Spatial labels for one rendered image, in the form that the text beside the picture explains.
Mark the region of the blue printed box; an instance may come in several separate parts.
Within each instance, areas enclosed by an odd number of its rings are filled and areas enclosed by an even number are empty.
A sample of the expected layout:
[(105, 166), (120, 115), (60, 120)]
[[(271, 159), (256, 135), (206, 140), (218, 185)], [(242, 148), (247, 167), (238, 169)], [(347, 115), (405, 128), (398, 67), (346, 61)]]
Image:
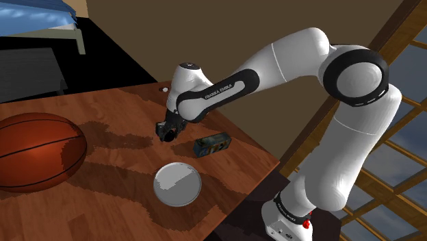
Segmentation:
[(195, 140), (193, 151), (197, 157), (204, 157), (227, 149), (230, 143), (231, 137), (226, 132), (222, 132)]

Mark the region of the grey round plate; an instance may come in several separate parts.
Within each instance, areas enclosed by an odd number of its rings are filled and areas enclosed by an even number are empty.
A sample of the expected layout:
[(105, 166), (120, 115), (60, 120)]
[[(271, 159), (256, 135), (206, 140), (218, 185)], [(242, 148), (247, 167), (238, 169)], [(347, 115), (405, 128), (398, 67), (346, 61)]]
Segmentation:
[(155, 174), (153, 189), (156, 197), (170, 207), (183, 207), (200, 194), (202, 179), (189, 164), (173, 162), (161, 167)]

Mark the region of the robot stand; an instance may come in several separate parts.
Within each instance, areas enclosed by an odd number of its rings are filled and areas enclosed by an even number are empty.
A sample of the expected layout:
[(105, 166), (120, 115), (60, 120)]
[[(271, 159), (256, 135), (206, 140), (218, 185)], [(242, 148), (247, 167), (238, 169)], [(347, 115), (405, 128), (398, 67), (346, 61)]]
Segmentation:
[[(261, 207), (289, 180), (273, 170), (203, 241), (274, 241), (265, 231)], [(341, 221), (315, 209), (311, 215), (313, 241), (339, 241)]]

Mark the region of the orange basketball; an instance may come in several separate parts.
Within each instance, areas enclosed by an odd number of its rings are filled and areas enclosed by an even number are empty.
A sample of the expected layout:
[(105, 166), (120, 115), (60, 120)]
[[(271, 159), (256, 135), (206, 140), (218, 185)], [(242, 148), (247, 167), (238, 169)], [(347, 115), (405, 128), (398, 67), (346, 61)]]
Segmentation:
[(83, 164), (88, 144), (67, 118), (24, 113), (0, 121), (0, 190), (37, 192), (73, 176)]

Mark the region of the dark grey cabinet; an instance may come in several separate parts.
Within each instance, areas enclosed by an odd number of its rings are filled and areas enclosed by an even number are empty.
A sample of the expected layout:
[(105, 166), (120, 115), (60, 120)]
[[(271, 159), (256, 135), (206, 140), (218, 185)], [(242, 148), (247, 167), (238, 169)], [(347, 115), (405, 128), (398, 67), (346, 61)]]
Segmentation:
[(0, 50), (0, 103), (67, 88), (51, 48)]

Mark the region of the bed with blue cover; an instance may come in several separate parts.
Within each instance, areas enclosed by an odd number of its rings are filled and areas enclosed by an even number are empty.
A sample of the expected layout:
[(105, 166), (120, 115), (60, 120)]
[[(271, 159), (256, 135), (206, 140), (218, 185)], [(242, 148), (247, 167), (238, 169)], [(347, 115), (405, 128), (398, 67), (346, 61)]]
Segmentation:
[(0, 0), (0, 36), (73, 39), (86, 53), (76, 11), (63, 0)]

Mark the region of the wooden framed window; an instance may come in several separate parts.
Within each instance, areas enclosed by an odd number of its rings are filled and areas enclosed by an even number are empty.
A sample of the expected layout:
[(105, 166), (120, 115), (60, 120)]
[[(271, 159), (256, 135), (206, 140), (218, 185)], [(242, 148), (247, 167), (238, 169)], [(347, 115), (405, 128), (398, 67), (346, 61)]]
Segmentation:
[(402, 103), (345, 208), (315, 211), (313, 241), (427, 241), (427, 0), (404, 0), (382, 34)]

